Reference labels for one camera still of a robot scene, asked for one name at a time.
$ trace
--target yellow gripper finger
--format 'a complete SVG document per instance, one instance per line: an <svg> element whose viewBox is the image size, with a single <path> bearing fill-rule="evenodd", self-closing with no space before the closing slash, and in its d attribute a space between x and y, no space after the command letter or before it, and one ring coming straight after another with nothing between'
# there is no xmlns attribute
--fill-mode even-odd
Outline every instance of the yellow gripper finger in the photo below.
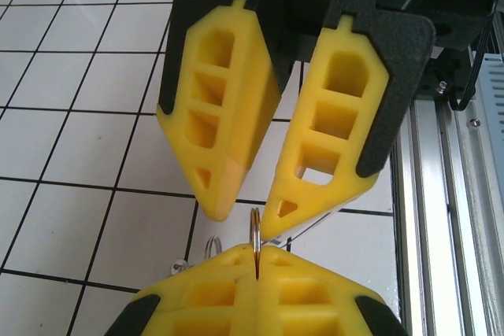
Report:
<svg viewBox="0 0 504 336"><path fill-rule="evenodd" d="M388 82L388 73L352 17L323 28L313 52L261 223L263 240L363 194L378 174L356 166ZM309 172L329 175L311 182Z"/></svg>
<svg viewBox="0 0 504 336"><path fill-rule="evenodd" d="M218 6L187 31L173 112L157 118L205 214L225 220L280 102L254 11Z"/></svg>
<svg viewBox="0 0 504 336"><path fill-rule="evenodd" d="M106 336L406 335L383 299L266 246L236 246L135 295Z"/></svg>

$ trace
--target white tiled floor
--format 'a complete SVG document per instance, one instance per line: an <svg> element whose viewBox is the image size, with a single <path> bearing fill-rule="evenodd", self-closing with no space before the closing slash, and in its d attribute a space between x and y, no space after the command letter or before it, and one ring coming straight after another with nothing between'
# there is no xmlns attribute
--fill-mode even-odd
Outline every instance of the white tiled floor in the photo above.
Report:
<svg viewBox="0 0 504 336"><path fill-rule="evenodd" d="M232 214L209 221L154 116L171 1L0 0L0 335L104 334L211 235L247 241L309 66L294 66ZM387 165L291 252L397 313L391 215Z"/></svg>

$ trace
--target black cable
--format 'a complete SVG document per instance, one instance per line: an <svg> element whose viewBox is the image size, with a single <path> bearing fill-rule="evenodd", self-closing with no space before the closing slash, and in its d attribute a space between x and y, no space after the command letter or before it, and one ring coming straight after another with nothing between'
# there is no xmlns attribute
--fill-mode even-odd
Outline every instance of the black cable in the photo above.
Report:
<svg viewBox="0 0 504 336"><path fill-rule="evenodd" d="M465 110L465 108L467 108L467 105L471 101L471 97L474 95L476 81L478 79L478 75L480 74L481 64L483 63L488 38L490 37L491 33L491 26L492 20L490 19L481 32L480 40L478 41L478 47L476 48L476 56L474 57L474 62L472 63L471 73L469 75L469 79L467 80L464 94L462 95L460 102L457 101L456 83L448 83L450 89L450 107L453 110L459 112Z"/></svg>

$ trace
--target yellow 3d-printed part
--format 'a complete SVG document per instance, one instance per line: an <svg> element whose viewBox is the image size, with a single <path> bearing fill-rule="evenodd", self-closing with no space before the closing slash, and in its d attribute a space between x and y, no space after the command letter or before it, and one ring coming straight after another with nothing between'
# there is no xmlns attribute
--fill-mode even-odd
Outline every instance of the yellow 3d-printed part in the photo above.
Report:
<svg viewBox="0 0 504 336"><path fill-rule="evenodd" d="M127 307L108 334L371 336L360 296L383 304L371 290L271 246L256 280L252 248L241 245L137 293L130 305L139 310ZM154 306L140 305L149 297Z"/></svg>
<svg viewBox="0 0 504 336"><path fill-rule="evenodd" d="M173 112L157 118L205 214L225 220L280 102L254 11L219 6L187 31Z"/></svg>
<svg viewBox="0 0 504 336"><path fill-rule="evenodd" d="M261 223L264 240L364 193L377 175L356 166L388 82L388 73L352 18L323 28L276 166ZM304 175L332 177L323 185Z"/></svg>

